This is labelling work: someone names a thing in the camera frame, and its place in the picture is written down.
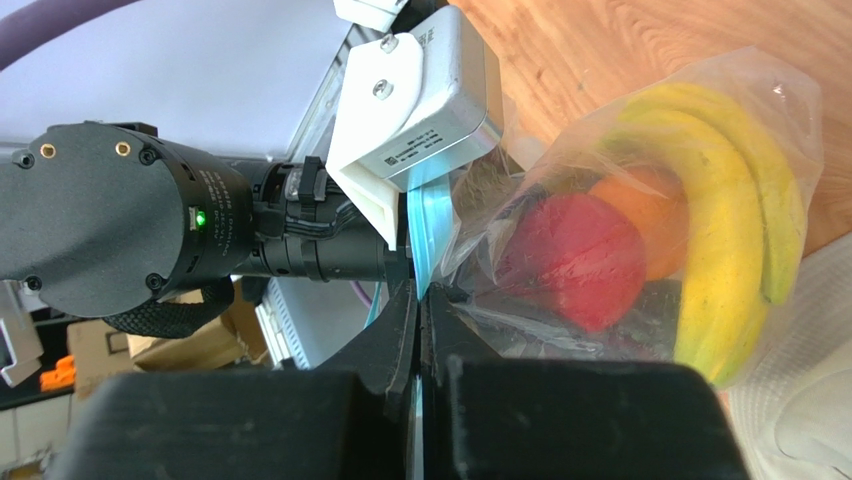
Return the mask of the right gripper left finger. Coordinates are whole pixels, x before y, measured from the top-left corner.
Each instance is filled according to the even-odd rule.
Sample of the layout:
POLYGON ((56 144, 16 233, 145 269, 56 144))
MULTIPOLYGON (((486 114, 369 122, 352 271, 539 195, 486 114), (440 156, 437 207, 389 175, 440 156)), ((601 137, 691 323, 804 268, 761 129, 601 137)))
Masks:
POLYGON ((408 479, 417 294, 320 366, 125 373, 103 382, 53 479, 408 479))

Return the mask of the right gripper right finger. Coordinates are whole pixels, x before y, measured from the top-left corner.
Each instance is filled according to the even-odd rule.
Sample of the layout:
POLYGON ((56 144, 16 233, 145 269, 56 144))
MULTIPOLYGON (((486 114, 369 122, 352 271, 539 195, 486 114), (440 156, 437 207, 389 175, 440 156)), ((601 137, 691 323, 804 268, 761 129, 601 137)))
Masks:
POLYGON ((504 358, 432 285, 420 314, 428 479, 745 479, 696 371, 655 362, 504 358))

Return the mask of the red fake apple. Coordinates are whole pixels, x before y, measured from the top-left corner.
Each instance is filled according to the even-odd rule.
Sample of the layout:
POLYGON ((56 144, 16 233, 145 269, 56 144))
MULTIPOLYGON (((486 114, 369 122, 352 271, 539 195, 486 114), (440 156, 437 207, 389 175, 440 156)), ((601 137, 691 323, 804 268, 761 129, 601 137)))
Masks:
POLYGON ((519 222, 495 267, 496 285, 588 332, 616 324, 646 279, 642 237, 621 212, 589 194, 551 196, 519 222))

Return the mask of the clear zip top bag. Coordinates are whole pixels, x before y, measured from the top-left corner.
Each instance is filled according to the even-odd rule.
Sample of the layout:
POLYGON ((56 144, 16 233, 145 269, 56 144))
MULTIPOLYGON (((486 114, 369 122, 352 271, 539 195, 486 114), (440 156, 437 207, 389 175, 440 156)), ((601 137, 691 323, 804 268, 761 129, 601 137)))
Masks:
POLYGON ((823 92, 749 47, 410 194, 419 291, 510 358, 672 362, 727 387, 784 322, 822 172, 823 92))

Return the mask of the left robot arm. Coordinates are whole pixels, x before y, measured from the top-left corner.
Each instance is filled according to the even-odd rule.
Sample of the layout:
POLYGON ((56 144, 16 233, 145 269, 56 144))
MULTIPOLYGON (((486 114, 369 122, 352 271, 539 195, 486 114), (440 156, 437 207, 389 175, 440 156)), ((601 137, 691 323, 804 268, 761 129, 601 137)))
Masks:
POLYGON ((51 308, 185 338, 234 302, 235 276, 414 276, 317 157, 225 159, 143 123, 55 125, 1 166, 1 277, 51 308))

